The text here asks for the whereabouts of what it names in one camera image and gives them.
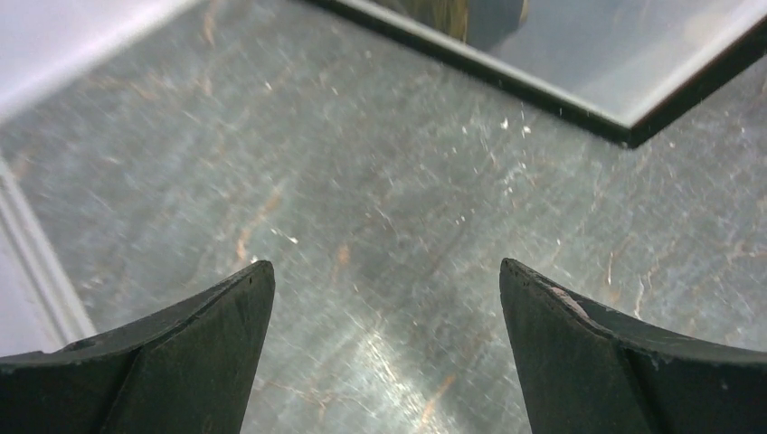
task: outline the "marble surface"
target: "marble surface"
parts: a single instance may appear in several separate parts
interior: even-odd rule
[[[99,330],[274,262],[243,432],[529,432],[504,257],[767,350],[765,78],[628,151],[304,3],[215,1],[0,143]]]

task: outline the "gray marble countertop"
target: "gray marble countertop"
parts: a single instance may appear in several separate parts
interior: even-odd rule
[[[0,143],[99,330],[274,262],[243,432],[528,432],[504,257],[767,350],[765,78],[628,151],[312,6],[213,2]]]

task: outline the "black plastic part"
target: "black plastic part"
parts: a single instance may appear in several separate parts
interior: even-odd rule
[[[500,288],[535,434],[767,432],[767,354],[649,325],[513,259]]]
[[[556,97],[503,71],[472,60],[452,49],[423,38],[377,16],[367,14],[347,0],[306,0],[345,19],[395,40],[422,54],[465,71],[479,80],[496,86],[517,98],[528,101],[577,127],[584,128],[621,146],[636,148],[655,136],[671,122],[684,115],[715,90],[767,54],[767,18],[736,41],[690,78],[676,92],[661,101],[647,116],[634,124],[623,124],[599,112]]]
[[[240,432],[274,288],[256,262],[57,353],[0,359],[0,432]]]

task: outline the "black border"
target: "black border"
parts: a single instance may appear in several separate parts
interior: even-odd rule
[[[767,16],[633,125],[565,101],[450,48],[367,14],[343,0],[304,0],[464,71],[559,118],[624,147],[636,148],[767,54]]]

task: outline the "glass panel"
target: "glass panel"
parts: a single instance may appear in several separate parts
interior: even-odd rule
[[[764,0],[371,0],[624,126],[767,15]]]

